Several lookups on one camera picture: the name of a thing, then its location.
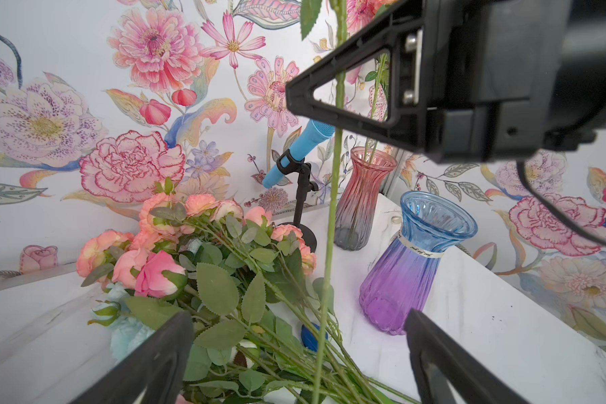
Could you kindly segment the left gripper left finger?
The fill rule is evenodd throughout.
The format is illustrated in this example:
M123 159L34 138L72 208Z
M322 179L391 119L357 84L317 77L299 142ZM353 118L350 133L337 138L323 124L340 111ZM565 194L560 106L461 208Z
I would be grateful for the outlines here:
M171 317L75 403L175 403L190 356L190 316Z

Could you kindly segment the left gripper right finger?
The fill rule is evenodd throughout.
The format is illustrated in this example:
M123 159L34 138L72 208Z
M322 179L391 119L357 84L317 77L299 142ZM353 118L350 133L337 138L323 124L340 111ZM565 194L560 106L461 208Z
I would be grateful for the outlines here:
M425 314L405 321L412 372L422 403L525 403Z

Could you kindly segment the green stem with leaves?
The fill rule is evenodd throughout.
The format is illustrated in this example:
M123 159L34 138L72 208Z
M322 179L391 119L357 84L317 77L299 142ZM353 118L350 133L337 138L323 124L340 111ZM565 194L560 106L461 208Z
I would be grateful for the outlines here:
M370 109L370 119L373 121L382 122L387 118L387 108L388 108L388 79L389 79L389 70L390 70L390 57L382 53L377 58L377 62L375 63L376 67L376 75L375 75L375 84L372 91L372 101L371 101L371 109ZM372 163L375 159L375 152L378 146L378 141L375 139L369 138L365 144L365 153L363 160L366 163Z

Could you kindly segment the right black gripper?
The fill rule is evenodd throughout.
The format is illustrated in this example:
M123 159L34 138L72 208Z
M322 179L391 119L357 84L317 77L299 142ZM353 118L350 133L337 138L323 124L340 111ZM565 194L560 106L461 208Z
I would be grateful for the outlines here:
M382 53L388 108L378 122ZM606 130L606 1L400 1L390 27L351 38L285 94L295 115L439 163L571 152Z

